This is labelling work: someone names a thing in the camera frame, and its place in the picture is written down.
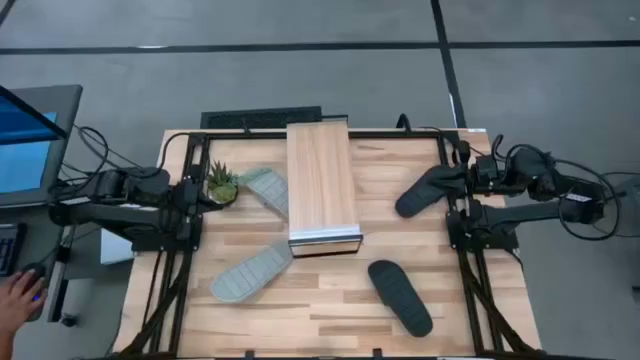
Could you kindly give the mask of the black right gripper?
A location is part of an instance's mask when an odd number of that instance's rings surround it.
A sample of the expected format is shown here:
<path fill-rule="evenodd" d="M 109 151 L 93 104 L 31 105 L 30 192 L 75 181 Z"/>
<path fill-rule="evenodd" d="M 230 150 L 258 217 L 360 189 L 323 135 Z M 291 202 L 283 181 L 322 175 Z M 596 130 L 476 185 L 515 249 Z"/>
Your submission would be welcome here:
<path fill-rule="evenodd" d="M 497 162 L 491 155 L 477 156 L 475 163 L 469 169 L 469 174 L 472 190 L 476 194 L 490 195 L 499 181 Z M 466 168 L 460 168 L 449 177 L 449 187 L 456 192 L 466 192 L 469 174 Z"/>

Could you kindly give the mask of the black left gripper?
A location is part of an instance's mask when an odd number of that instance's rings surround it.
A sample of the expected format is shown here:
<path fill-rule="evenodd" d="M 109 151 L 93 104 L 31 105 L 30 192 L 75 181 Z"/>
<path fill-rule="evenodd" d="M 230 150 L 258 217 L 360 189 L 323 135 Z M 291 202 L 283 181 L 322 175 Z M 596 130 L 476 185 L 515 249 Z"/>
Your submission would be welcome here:
<path fill-rule="evenodd" d="M 173 187 L 173 205 L 184 217 L 177 227 L 178 241 L 188 241 L 190 239 L 192 231 L 191 221 L 195 221 L 198 218 L 198 203 L 200 213 L 224 209 L 222 204 L 218 204 L 209 198 L 199 200 L 199 194 L 200 188 L 191 178 L 183 179 Z"/>

